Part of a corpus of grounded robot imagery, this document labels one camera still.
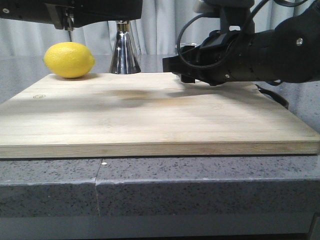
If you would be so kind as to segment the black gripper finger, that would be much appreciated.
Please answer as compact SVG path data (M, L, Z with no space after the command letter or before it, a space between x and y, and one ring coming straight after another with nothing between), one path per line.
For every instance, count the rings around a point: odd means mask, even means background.
M196 82L192 68L183 63L178 56L163 58L162 69L164 73L171 72L177 75L182 83L194 84Z

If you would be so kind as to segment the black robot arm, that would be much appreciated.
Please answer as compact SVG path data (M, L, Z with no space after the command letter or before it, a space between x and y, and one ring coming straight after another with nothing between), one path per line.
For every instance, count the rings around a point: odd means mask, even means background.
M163 71L184 83L212 86L226 82L306 83L320 78L320 3L282 21L275 29L255 32L252 0L200 0L199 17L218 18L220 28L199 46L178 46L164 58Z

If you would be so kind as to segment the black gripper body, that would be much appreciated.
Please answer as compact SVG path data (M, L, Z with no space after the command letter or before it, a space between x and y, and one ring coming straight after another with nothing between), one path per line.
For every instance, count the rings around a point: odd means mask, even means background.
M51 24L73 30L106 21L140 19L141 0L2 0L2 19Z
M195 80L211 86L259 81L259 72L252 64L253 39L257 35L245 34L236 43L239 35L236 31L223 35L213 31L201 45L183 46L178 57L192 68Z

